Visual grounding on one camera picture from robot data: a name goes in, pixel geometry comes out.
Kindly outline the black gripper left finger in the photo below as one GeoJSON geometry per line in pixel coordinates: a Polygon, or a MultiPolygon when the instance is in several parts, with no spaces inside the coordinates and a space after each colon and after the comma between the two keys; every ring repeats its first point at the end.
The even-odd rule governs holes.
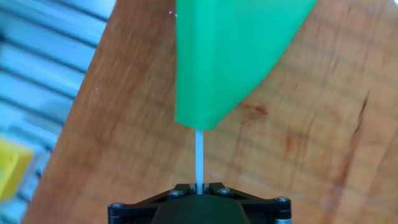
{"type": "Polygon", "coordinates": [[[157,194],[134,204],[121,202],[108,206],[108,224],[134,223],[137,217],[153,217],[158,207],[164,203],[195,194],[196,184],[177,184],[173,189],[157,194]]]}

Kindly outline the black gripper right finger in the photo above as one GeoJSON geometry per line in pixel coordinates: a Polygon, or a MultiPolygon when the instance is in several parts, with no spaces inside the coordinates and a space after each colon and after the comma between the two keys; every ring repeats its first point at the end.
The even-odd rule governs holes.
{"type": "Polygon", "coordinates": [[[251,223],[292,224],[292,204],[288,197],[264,199],[229,188],[221,182],[203,184],[203,193],[238,202],[251,223]]]}

